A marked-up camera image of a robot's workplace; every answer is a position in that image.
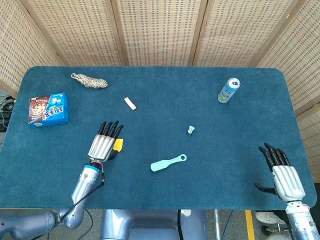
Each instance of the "mint green brush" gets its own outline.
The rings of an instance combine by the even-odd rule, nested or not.
[[[184,162],[187,160],[187,156],[185,154],[181,154],[180,156],[177,156],[175,158],[172,158],[170,160],[161,160],[154,162],[150,165],[150,168],[153,172],[159,171],[161,169],[167,168],[171,164],[175,164],[178,162]]]

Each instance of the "white eraser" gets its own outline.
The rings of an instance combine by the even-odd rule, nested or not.
[[[124,100],[125,100],[126,104],[128,104],[129,107],[130,107],[132,110],[135,110],[135,109],[136,109],[136,106],[132,103],[132,101],[130,101],[130,99],[129,99],[128,97],[126,97]]]

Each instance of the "rope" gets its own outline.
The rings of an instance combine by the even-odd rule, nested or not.
[[[98,89],[98,88],[108,87],[108,82],[104,79],[97,79],[97,78],[89,77],[83,74],[75,74],[75,73],[72,73],[71,77],[73,79],[78,80],[78,82],[80,82],[86,88]]]

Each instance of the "grey metal stand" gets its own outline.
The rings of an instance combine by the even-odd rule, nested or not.
[[[104,210],[100,240],[179,240],[177,210]],[[184,240],[208,240],[204,210],[182,210]],[[140,235],[132,234],[139,229]]]

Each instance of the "small metal object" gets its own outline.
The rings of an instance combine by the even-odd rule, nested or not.
[[[195,130],[195,127],[194,126],[189,126],[189,129],[188,129],[188,134],[191,135],[192,132]]]

